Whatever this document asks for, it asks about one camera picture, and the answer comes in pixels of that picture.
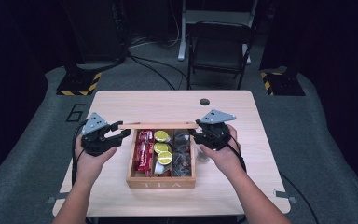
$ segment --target forearm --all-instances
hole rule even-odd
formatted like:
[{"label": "forearm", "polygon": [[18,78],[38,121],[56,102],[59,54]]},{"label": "forearm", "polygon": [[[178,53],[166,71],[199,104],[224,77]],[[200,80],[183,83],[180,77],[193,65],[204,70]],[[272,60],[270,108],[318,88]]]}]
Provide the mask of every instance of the forearm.
[{"label": "forearm", "polygon": [[84,223],[89,207],[91,187],[76,181],[53,223]]},{"label": "forearm", "polygon": [[290,223],[240,166],[226,177],[237,192],[250,223]]}]

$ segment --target dark curtain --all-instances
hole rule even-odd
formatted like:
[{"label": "dark curtain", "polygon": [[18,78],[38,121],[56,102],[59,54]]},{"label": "dark curtain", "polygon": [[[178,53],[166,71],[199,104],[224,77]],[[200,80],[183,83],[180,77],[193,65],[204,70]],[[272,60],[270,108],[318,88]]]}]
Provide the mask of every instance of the dark curtain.
[{"label": "dark curtain", "polygon": [[279,66],[314,84],[329,132],[358,175],[358,1],[282,0],[260,69]]},{"label": "dark curtain", "polygon": [[68,62],[82,63],[58,0],[0,0],[0,164],[43,101],[46,72]]}]

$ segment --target black cable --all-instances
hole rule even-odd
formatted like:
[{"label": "black cable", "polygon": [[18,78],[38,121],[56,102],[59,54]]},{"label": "black cable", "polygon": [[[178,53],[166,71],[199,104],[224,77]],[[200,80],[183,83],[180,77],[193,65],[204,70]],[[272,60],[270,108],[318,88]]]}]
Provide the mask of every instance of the black cable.
[{"label": "black cable", "polygon": [[[174,40],[166,40],[163,37],[160,37],[160,35],[153,35],[153,34],[145,34],[145,32],[143,32],[142,30],[134,30],[132,31],[133,35],[143,35],[144,37],[138,38],[137,40],[132,40],[131,41],[131,45],[130,48],[134,48],[134,47],[138,47],[141,46],[143,44],[152,44],[152,43],[162,43],[162,45],[164,47],[170,48],[172,46],[174,46],[181,38],[180,38],[180,29],[179,29],[179,24],[177,22],[174,10],[173,10],[173,6],[172,6],[172,1],[170,0],[170,8],[171,8],[171,13],[172,13],[172,17],[175,21],[175,25],[176,25],[176,35],[175,35],[175,39]],[[172,42],[172,44],[169,45],[165,45],[164,42]]]},{"label": "black cable", "polygon": [[308,208],[310,209],[310,212],[312,213],[312,216],[313,218],[315,219],[315,222],[317,224],[319,224],[319,220],[318,218],[316,217],[316,214],[315,212],[313,211],[312,207],[310,206],[310,203],[308,202],[307,198],[304,196],[303,193],[301,193],[301,191],[298,189],[298,187],[296,187],[296,185],[291,181],[289,180],[289,178],[287,178],[286,175],[284,175],[281,171],[279,171],[279,174],[287,180],[287,182],[289,182],[289,184],[298,192],[298,194],[304,199],[304,202],[307,204]]},{"label": "black cable", "polygon": [[178,68],[170,65],[170,64],[167,64],[167,63],[162,63],[162,62],[159,62],[159,61],[156,61],[156,60],[151,60],[151,59],[146,59],[146,58],[141,58],[141,57],[138,57],[138,56],[135,56],[135,55],[131,55],[132,57],[136,58],[136,59],[139,59],[139,60],[144,60],[144,61],[147,61],[147,62],[151,62],[151,63],[158,63],[158,64],[161,64],[161,65],[165,65],[165,66],[168,66],[176,71],[178,71],[181,75],[182,75],[182,79],[183,77],[187,80],[187,76],[185,75],[185,73],[183,73],[181,70],[179,70]]},{"label": "black cable", "polygon": [[129,48],[140,45],[140,44],[144,44],[144,43],[146,43],[147,40],[148,40],[147,36],[133,37]]},{"label": "black cable", "polygon": [[245,161],[243,160],[243,157],[241,155],[241,148],[240,148],[240,144],[237,142],[237,140],[235,138],[232,137],[232,135],[230,133],[225,133],[225,134],[228,134],[235,142],[235,144],[237,145],[238,147],[238,151],[235,150],[234,147],[232,147],[228,142],[226,141],[223,141],[222,139],[220,139],[219,136],[217,136],[217,134],[213,133],[213,132],[210,132],[210,131],[206,131],[207,133],[213,135],[216,139],[219,139],[220,142],[224,143],[229,149],[231,149],[232,152],[234,152],[234,154],[237,156],[238,160],[240,161],[240,165],[242,167],[242,169],[246,171],[246,165],[245,165]]},{"label": "black cable", "polygon": [[77,126],[74,136],[72,138],[72,186],[75,184],[76,181],[76,173],[77,173],[77,158],[76,158],[76,139],[78,136],[78,132],[80,129],[87,123],[87,119],[82,121],[79,126]]},{"label": "black cable", "polygon": [[153,72],[155,72],[156,74],[158,74],[169,86],[171,90],[175,90],[175,87],[171,84],[171,82],[165,77],[163,76],[160,72],[158,72],[154,67],[152,67],[150,64],[147,63],[143,63],[140,62],[138,59],[136,59],[135,57],[133,57],[130,52],[128,53],[129,58],[131,58],[133,61],[135,61],[136,63],[152,70]]}]

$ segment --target person's left hand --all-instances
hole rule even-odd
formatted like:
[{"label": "person's left hand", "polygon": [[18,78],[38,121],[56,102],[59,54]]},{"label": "person's left hand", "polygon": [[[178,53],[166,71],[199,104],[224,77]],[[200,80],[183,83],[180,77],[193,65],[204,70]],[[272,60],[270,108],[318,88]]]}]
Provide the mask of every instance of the person's left hand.
[{"label": "person's left hand", "polygon": [[111,147],[102,155],[97,157],[91,156],[86,151],[83,151],[84,148],[81,146],[82,136],[80,134],[76,139],[75,154],[76,159],[78,158],[76,182],[81,182],[84,185],[92,187],[100,175],[103,165],[116,153],[117,148]]}]

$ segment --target hand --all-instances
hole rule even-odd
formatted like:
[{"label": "hand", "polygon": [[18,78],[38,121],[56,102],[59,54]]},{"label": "hand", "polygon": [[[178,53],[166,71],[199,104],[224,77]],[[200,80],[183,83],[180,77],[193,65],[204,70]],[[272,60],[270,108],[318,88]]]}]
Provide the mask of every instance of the hand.
[{"label": "hand", "polygon": [[80,134],[76,139],[75,154],[76,158],[78,158],[76,183],[81,182],[91,188],[100,175],[103,165],[116,153],[117,148],[111,147],[102,155],[91,156],[86,151],[83,151],[84,148],[81,146],[82,136]]},{"label": "hand", "polygon": [[[240,149],[237,146],[235,140],[237,140],[237,130],[235,130],[231,125],[227,125],[229,133],[231,134],[232,138],[228,141],[228,143],[235,149],[237,152]],[[210,157],[214,163],[216,164],[217,168],[224,174],[228,175],[232,172],[235,172],[238,167],[242,170],[240,161],[238,157],[234,154],[234,152],[229,147],[223,147],[218,151],[214,151],[205,145],[200,145],[200,149],[202,152]]]}]

